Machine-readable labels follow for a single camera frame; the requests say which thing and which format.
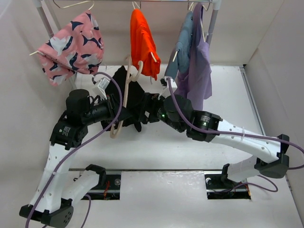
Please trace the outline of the black trousers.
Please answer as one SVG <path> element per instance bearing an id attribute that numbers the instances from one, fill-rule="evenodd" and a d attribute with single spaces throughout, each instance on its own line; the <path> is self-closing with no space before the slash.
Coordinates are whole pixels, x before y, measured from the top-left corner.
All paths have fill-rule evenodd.
<path id="1" fill-rule="evenodd" d="M 125 91 L 125 80 L 127 76 L 127 70 L 124 66 L 121 66 L 114 74 L 113 79 L 116 81 L 116 83 L 119 85 L 123 101 L 124 101 L 124 91 Z M 136 81 L 131 81 L 129 83 L 129 90 L 128 90 L 128 97 L 127 97 L 127 105 L 126 108 L 122 107 L 121 113 L 118 117 L 118 120 L 115 124 L 115 129 L 118 127 L 118 121 L 123 120 L 123 127 L 127 127 L 129 125 L 134 125 L 135 129 L 138 132 L 142 131 L 142 123 L 140 121 L 140 112 L 142 109 L 145 91 L 140 86 L 140 84 Z M 107 95 L 113 95 L 113 101 L 115 105 L 119 105 L 119 93 L 114 85 L 114 83 L 111 81 L 109 85 L 106 87 L 105 92 Z M 101 121 L 101 125 L 103 128 L 105 128 L 112 120 L 106 120 Z"/>

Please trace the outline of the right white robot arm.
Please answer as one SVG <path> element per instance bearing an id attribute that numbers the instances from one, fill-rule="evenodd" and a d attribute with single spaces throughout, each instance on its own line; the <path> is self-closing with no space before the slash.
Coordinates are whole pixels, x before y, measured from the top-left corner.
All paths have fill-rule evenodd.
<path id="1" fill-rule="evenodd" d="M 257 175 L 280 179 L 289 169 L 287 135 L 282 134 L 269 140 L 259 134 L 254 134 L 252 138 L 246 137 L 246 134 L 251 134 L 250 131 L 216 114 L 194 110 L 190 100 L 180 95 L 164 98 L 159 94 L 145 93 L 141 107 L 149 114 L 145 123 L 162 121 L 174 130 L 186 133 L 193 140 L 222 144 L 251 154 L 246 160 L 223 166 L 219 181 L 225 187 Z"/>

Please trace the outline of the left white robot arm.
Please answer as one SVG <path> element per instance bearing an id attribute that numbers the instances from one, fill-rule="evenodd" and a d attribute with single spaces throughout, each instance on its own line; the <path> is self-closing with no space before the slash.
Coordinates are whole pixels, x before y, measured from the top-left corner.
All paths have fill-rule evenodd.
<path id="1" fill-rule="evenodd" d="M 85 89 L 73 90 L 66 99 L 66 110 L 60 116 L 50 137 L 49 154 L 36 193 L 27 205 L 20 208 L 19 215 L 26 218 L 26 227 L 31 220 L 45 226 L 65 228 L 73 215 L 74 205 L 93 187 L 106 184 L 105 168 L 89 165 L 84 174 L 70 188 L 64 189 L 68 171 L 76 152 L 97 138 L 83 142 L 88 126 L 106 121 L 108 130 L 117 122 L 123 109 L 123 95 L 118 98 L 108 94 L 105 99 L 91 99 Z"/>

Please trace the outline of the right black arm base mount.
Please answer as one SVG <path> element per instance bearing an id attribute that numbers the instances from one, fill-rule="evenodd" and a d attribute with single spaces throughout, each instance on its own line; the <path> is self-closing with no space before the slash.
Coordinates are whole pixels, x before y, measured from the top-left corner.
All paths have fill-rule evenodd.
<path id="1" fill-rule="evenodd" d="M 225 180 L 219 171 L 206 171 L 204 177 L 209 200 L 251 200 L 247 180 L 241 182 Z"/>

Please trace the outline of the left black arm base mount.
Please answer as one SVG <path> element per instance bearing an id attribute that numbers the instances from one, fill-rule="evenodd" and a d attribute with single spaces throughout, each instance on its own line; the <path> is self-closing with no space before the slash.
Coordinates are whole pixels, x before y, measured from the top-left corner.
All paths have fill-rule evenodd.
<path id="1" fill-rule="evenodd" d="M 93 187 L 87 195 L 91 197 L 91 200 L 119 200 L 121 174 L 121 171 L 107 171 L 104 185 Z"/>

